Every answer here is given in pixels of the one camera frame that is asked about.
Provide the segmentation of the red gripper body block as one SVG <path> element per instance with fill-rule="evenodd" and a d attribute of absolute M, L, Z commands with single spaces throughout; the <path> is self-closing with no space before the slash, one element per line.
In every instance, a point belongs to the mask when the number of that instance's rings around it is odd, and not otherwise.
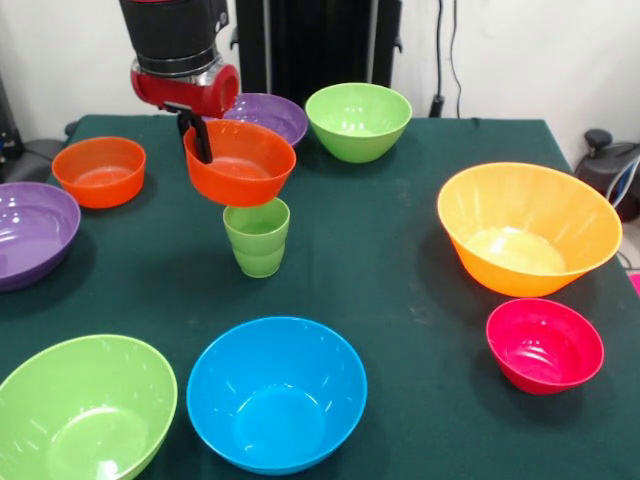
<path fill-rule="evenodd" d="M 240 90 L 237 69 L 225 63 L 216 63 L 198 75 L 175 78 L 151 75 L 134 63 L 130 77 L 142 101 L 165 110 L 169 104 L 189 107 L 194 114 L 211 118 L 222 118 L 234 106 Z"/>

